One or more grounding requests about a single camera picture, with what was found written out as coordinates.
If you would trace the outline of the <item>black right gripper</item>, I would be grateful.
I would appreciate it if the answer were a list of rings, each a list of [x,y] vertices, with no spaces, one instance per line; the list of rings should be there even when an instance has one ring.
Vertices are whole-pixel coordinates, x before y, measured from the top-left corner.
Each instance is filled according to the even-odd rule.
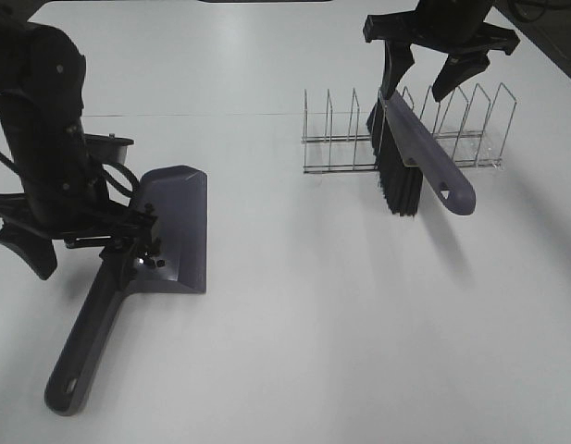
[[[403,75],[414,65],[414,45],[447,54],[432,85],[436,102],[490,65],[485,52],[510,55],[519,45],[515,31],[489,24],[484,11],[405,11],[369,15],[363,28],[365,40],[385,43],[385,66],[381,83],[384,98],[391,98]]]

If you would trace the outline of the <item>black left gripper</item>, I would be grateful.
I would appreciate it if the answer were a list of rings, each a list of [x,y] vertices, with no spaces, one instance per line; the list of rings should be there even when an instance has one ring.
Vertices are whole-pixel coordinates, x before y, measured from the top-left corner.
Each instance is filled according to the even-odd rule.
[[[71,248],[105,247],[100,257],[116,290],[134,279],[137,259],[150,254],[158,244],[157,217],[109,200],[101,208],[79,203],[59,203],[54,225],[38,220],[24,193],[0,193],[0,244],[20,257],[41,280],[57,267],[54,241]]]

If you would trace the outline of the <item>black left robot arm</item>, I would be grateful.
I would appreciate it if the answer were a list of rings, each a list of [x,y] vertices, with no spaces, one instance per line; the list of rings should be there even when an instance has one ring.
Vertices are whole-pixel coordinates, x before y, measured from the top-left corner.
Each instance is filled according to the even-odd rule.
[[[85,57],[60,29],[0,17],[0,123],[8,152],[0,162],[22,192],[0,193],[0,244],[41,279],[57,266],[54,244],[99,247],[117,290],[132,263],[159,250],[155,218],[113,201],[140,184],[106,152],[121,139],[86,134],[81,124]]]

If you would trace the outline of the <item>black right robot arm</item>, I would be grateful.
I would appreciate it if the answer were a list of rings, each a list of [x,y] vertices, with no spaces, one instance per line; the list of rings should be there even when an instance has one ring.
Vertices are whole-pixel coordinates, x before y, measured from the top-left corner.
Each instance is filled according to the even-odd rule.
[[[488,52],[511,55],[520,40],[513,30],[489,24],[491,1],[421,0],[411,11],[366,17],[368,43],[385,43],[381,96],[391,99],[400,80],[414,65],[414,45],[444,53],[447,59],[431,91],[436,102],[490,65]]]

